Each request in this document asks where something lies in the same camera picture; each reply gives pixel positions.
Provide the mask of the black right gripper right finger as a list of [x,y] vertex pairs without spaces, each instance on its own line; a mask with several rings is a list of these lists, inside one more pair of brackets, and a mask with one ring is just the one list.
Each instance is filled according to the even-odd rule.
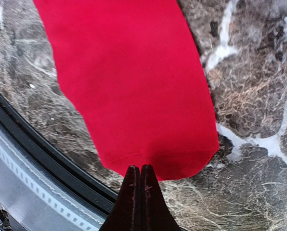
[[161,192],[154,169],[144,165],[141,169],[140,224],[142,231],[180,231]]

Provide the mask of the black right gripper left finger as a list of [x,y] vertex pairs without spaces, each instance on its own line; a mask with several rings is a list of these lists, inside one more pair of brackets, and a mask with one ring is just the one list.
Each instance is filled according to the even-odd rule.
[[129,166],[114,207],[101,230],[139,231],[140,223],[140,171],[136,166]]

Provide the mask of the black front rail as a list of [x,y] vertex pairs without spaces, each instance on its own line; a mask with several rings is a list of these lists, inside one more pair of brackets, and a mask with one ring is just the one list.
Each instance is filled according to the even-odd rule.
[[43,138],[0,94],[0,124],[41,169],[83,203],[104,216],[112,210],[117,194],[92,177]]

